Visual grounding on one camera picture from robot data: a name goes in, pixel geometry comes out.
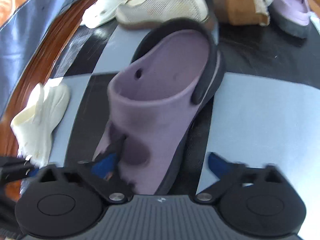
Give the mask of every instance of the round black pad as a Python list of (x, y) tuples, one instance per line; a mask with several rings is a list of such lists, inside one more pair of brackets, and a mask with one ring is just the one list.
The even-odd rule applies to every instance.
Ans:
[(94, 193), (67, 182), (31, 184), (17, 202), (21, 229), (39, 238), (64, 238), (91, 227), (101, 216), (102, 202)]
[(259, 237), (296, 232), (306, 215), (299, 196), (281, 183), (234, 187), (222, 197), (219, 210), (231, 227)]

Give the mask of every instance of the white slipper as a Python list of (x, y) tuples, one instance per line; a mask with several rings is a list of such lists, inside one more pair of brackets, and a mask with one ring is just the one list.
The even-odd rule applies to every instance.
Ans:
[(51, 152), (53, 129), (61, 121), (70, 99), (69, 88), (60, 84), (50, 87), (44, 99), (44, 87), (40, 89), (37, 102), (27, 106), (11, 121), (11, 129), (19, 143), (19, 150), (24, 158), (31, 155), (31, 163), (40, 168), (46, 166)]
[(95, 4), (85, 10), (82, 22), (90, 29), (96, 28), (116, 16), (116, 9), (125, 0), (97, 0)]

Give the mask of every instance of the light blue stripe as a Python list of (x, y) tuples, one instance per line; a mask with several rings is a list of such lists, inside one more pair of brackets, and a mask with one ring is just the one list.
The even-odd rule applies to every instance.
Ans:
[[(206, 150), (250, 167), (278, 165), (307, 206), (300, 236), (320, 239), (320, 90), (226, 73), (214, 97)], [(207, 158), (198, 192), (217, 180)]]
[(58, 167), (64, 164), (73, 123), (90, 77), (91, 74), (82, 74), (64, 77), (61, 81), (70, 89), (70, 101), (61, 122), (52, 134), (53, 144), (49, 162), (54, 162)]
[(119, 72), (126, 68), (139, 43), (149, 31), (129, 31), (118, 25), (104, 48), (93, 74)]

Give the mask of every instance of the gray ribbed plate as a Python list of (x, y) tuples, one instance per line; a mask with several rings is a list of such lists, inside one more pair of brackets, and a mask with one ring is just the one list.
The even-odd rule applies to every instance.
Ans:
[[(35, 240), (26, 236), (24, 240)], [(131, 202), (111, 206), (102, 220), (68, 240), (254, 240), (230, 229), (211, 206), (188, 196), (136, 195)], [(281, 240), (301, 240), (296, 235)]]

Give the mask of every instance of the white mesh sneaker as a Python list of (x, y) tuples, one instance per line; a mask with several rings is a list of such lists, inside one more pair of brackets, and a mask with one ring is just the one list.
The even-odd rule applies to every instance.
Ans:
[(179, 17), (206, 22), (207, 4), (204, 0), (129, 0), (116, 10), (119, 24), (129, 29), (153, 28)]

